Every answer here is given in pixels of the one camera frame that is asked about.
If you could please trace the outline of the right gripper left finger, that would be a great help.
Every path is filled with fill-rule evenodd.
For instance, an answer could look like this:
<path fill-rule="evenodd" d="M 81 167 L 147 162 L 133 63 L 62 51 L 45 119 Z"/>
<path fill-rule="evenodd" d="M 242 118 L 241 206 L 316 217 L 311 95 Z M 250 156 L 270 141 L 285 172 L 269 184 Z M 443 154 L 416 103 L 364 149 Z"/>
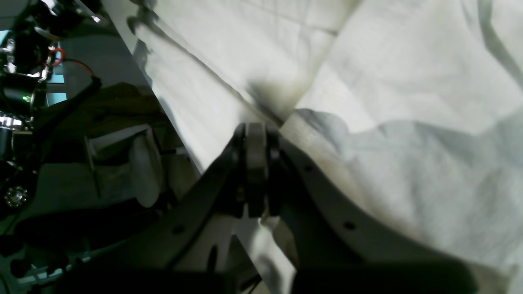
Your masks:
<path fill-rule="evenodd" d="M 54 294 L 236 294 L 223 269 L 233 225 L 247 125 L 174 209 L 139 234 L 52 281 Z"/>

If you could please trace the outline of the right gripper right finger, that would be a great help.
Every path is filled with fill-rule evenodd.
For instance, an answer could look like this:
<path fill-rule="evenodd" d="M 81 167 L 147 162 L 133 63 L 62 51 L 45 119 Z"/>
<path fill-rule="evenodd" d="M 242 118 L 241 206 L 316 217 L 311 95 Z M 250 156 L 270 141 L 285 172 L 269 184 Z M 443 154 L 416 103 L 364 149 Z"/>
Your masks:
<path fill-rule="evenodd" d="M 419 244 L 347 199 L 301 149 L 261 123 L 245 128 L 250 217 L 280 216 L 299 266 L 293 294 L 474 294 L 458 259 Z"/>

